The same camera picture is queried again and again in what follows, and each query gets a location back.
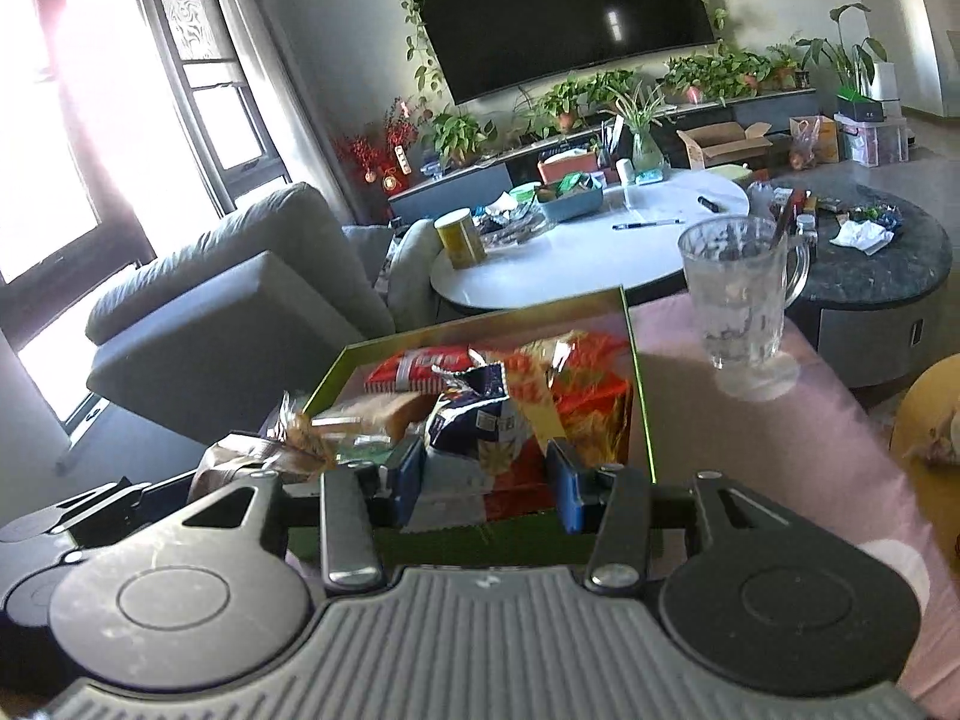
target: metal bolt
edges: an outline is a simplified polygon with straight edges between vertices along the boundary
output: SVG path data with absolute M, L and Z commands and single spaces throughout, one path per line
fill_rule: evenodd
M 632 565 L 612 562 L 597 568 L 590 580 L 605 590 L 624 590 L 640 581 L 640 572 Z

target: potted plant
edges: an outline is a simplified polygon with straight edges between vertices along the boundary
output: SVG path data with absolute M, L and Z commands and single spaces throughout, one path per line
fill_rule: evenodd
M 587 102 L 596 110 L 612 105 L 616 101 L 617 92 L 622 95 L 630 94 L 634 88 L 634 76 L 632 70 L 609 70 L 606 73 L 598 73 L 584 84 Z
M 712 55 L 695 53 L 672 57 L 668 62 L 664 83 L 686 95 L 690 103 L 719 100 L 726 104 L 733 98 L 755 95 L 757 78 L 752 75 L 752 62 L 736 58 L 732 53 L 716 50 Z
M 861 92 L 866 90 L 877 77 L 874 57 L 881 62 L 886 62 L 887 50 L 880 41 L 872 37 L 864 38 L 851 47 L 847 46 L 840 20 L 851 9 L 863 13 L 871 12 L 870 8 L 862 2 L 852 2 L 830 11 L 830 19 L 837 25 L 837 43 L 831 43 L 827 38 L 813 38 L 798 40 L 797 45 L 806 48 L 803 60 L 800 60 L 801 68 L 806 69 L 811 62 L 814 65 L 826 62 L 840 80 L 842 91 Z
M 469 113 L 442 113 L 433 119 L 433 146 L 440 162 L 456 167 L 472 165 L 484 143 L 496 139 L 493 122 L 482 125 Z
M 775 46 L 767 47 L 770 52 L 771 78 L 782 90 L 797 88 L 797 71 L 800 69 L 800 62 L 794 56 L 796 41 L 794 38 L 790 40 L 790 43 L 777 43 Z
M 575 76 L 570 76 L 541 97 L 538 108 L 547 116 L 554 117 L 560 132 L 566 134 L 579 124 L 580 98 L 583 95 L 584 85 Z
M 730 50 L 726 55 L 732 73 L 739 71 L 743 83 L 754 93 L 760 90 L 760 84 L 769 79 L 773 72 L 773 62 L 769 57 L 747 50 Z
M 634 170 L 637 173 L 643 173 L 654 170 L 655 167 L 663 167 L 664 153 L 650 134 L 650 124 L 661 127 L 656 117 L 664 112 L 666 103 L 664 89 L 659 84 L 651 89 L 649 86 L 644 87 L 642 83 L 638 83 L 631 93 L 624 94 L 613 87 L 611 87 L 611 93 L 613 109 L 610 113 L 622 116 L 634 134 L 634 149 L 631 157 Z

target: sofa cushion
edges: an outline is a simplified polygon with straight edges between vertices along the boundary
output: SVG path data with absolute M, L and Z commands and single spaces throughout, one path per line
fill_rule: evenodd
M 102 346 L 171 300 L 264 251 L 294 269 L 365 338 L 394 331 L 390 312 L 323 196 L 307 184 L 295 184 L 230 214 L 195 244 L 152 262 L 108 292 L 91 312 L 86 336 Z
M 344 227 L 344 235 L 360 255 L 367 280 L 373 286 L 387 259 L 394 231 L 390 227 Z

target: tv screen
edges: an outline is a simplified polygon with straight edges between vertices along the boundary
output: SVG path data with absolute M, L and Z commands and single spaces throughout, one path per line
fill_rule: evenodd
M 701 0 L 421 0 L 454 100 L 551 74 L 712 43 Z

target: sofa armrest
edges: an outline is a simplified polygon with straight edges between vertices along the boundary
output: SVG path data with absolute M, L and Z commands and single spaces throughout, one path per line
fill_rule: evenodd
M 200 284 L 97 350 L 90 391 L 212 445 L 256 431 L 285 389 L 313 389 L 364 338 L 265 252 Z
M 440 295 L 430 284 L 430 271 L 443 251 L 432 221 L 415 221 L 403 236 L 390 266 L 387 307 L 397 333 L 431 327 L 437 323 Z

